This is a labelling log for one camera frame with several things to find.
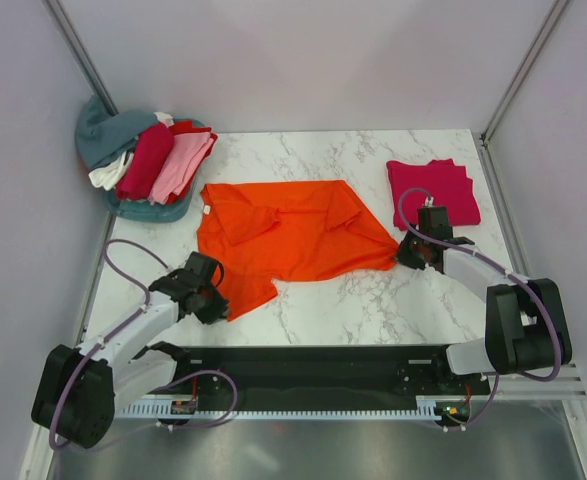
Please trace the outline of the magenta t shirt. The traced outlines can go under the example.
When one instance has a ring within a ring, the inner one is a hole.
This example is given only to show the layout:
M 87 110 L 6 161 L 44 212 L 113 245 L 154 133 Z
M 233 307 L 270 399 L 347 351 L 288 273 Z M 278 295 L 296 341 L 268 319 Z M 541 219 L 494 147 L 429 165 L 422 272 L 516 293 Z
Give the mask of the magenta t shirt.
M 386 168 L 393 198 L 393 224 L 400 231 L 406 231 L 407 228 L 400 218 L 398 202 L 405 191 L 415 188 L 428 191 L 435 206 L 447 209 L 452 226 L 480 224 L 481 215 L 473 192 L 473 180 L 467 175 L 464 166 L 456 165 L 452 159 L 434 159 L 424 165 L 390 160 Z

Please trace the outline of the orange t shirt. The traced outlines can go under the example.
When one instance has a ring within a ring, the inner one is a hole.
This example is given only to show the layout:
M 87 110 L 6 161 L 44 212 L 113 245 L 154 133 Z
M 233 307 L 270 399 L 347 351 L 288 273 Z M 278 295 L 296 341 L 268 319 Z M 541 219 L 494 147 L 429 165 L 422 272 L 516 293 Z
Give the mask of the orange t shirt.
M 389 271 L 399 247 L 343 180 L 209 183 L 197 230 L 200 253 L 221 262 L 229 320 L 278 295 L 276 282 L 318 282 Z

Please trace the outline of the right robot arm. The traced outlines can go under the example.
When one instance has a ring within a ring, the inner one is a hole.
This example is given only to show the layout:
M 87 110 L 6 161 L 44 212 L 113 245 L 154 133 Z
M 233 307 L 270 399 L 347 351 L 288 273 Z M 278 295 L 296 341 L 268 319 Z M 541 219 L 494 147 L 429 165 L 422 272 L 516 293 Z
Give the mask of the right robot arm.
M 443 348 L 431 368 L 440 392 L 456 392 L 470 374 L 516 374 L 550 382 L 572 358 L 559 288 L 550 279 L 513 273 L 484 255 L 466 237 L 456 237 L 443 206 L 418 209 L 417 222 L 396 254 L 411 269 L 431 267 L 458 281 L 485 305 L 484 336 Z

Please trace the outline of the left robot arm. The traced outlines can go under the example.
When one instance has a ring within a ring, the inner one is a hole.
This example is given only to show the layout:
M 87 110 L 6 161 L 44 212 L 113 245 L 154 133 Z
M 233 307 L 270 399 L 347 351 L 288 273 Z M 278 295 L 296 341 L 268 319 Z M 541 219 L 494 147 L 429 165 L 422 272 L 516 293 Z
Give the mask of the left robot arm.
M 142 291 L 139 306 L 77 346 L 56 346 L 31 411 L 32 421 L 47 429 L 50 447 L 92 448 L 115 415 L 144 395 L 188 389 L 193 371 L 180 361 L 180 349 L 155 339 L 189 316 L 202 323 L 225 319 L 228 302 L 218 290 L 224 277 L 218 260 L 198 252 L 150 285 L 130 277 Z

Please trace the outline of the pink t shirt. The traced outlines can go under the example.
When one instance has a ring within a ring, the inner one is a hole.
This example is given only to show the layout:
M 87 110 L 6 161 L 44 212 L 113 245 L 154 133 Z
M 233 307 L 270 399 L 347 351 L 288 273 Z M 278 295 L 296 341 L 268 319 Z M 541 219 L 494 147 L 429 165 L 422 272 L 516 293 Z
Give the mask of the pink t shirt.
M 210 132 L 179 134 L 174 140 L 149 194 L 151 203 L 167 204 L 172 195 L 179 196 L 214 144 Z

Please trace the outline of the crimson t shirt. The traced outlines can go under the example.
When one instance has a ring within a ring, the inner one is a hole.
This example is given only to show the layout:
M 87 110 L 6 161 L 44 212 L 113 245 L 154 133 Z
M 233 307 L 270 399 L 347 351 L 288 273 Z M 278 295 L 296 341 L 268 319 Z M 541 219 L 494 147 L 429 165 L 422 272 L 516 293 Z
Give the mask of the crimson t shirt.
M 130 167 L 116 187 L 119 200 L 148 198 L 174 145 L 174 135 L 163 123 L 145 130 L 139 138 Z

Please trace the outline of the grey-teal t shirt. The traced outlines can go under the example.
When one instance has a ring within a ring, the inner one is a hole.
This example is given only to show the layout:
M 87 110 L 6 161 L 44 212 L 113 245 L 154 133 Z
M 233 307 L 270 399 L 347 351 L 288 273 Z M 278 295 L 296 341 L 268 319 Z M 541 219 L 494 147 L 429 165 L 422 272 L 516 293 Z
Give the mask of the grey-teal t shirt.
M 82 107 L 76 123 L 77 152 L 89 171 L 102 168 L 132 148 L 139 135 L 157 123 L 154 113 L 143 110 L 111 115 L 103 101 L 93 95 Z

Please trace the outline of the right aluminium frame post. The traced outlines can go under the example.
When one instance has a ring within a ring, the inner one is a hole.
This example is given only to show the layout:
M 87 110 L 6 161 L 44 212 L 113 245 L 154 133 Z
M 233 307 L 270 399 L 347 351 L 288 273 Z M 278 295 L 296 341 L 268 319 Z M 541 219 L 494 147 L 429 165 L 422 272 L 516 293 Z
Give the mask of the right aluminium frame post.
M 537 64 L 538 59 L 542 55 L 559 24 L 562 22 L 571 4 L 571 0 L 554 0 L 551 3 L 548 12 L 544 16 L 542 23 L 537 29 L 522 60 L 516 68 L 504 94 L 501 96 L 497 106 L 491 114 L 487 125 L 478 135 L 480 145 L 483 148 L 488 148 L 488 145 L 496 134 L 503 118 L 524 86 L 531 71 Z

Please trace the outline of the aluminium frame post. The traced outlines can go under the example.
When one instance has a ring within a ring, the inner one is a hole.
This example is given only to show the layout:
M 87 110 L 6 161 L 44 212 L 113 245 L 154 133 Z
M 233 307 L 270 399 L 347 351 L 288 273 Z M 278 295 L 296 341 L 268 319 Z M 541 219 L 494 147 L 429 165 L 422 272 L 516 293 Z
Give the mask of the aluminium frame post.
M 483 148 L 488 148 L 488 145 L 496 134 L 503 118 L 524 86 L 531 71 L 537 64 L 538 59 L 542 55 L 559 24 L 562 22 L 571 4 L 571 0 L 554 0 L 551 3 L 548 12 L 544 16 L 542 23 L 537 29 L 522 60 L 516 68 L 504 94 L 501 96 L 497 106 L 491 114 L 487 125 L 478 135 L 480 145 Z
M 59 0 L 43 0 L 42 3 L 94 94 L 100 98 L 108 113 L 117 114 L 118 108 L 62 2 Z

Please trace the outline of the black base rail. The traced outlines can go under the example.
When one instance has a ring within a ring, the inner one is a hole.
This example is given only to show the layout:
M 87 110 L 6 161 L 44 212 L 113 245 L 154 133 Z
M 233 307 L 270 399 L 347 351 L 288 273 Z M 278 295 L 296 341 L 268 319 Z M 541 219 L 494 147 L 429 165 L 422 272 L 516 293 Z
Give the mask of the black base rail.
M 477 374 L 451 374 L 441 346 L 177 347 L 177 379 L 204 374 L 171 392 L 225 410 L 399 408 L 490 391 Z

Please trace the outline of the left aluminium frame post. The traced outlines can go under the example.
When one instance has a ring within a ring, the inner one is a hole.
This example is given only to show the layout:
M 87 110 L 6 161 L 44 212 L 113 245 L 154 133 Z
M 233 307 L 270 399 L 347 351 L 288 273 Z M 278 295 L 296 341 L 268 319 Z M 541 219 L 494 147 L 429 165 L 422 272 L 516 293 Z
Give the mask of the left aluminium frame post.
M 43 0 L 42 3 L 94 94 L 100 98 L 108 113 L 117 114 L 118 108 L 62 2 L 59 0 Z

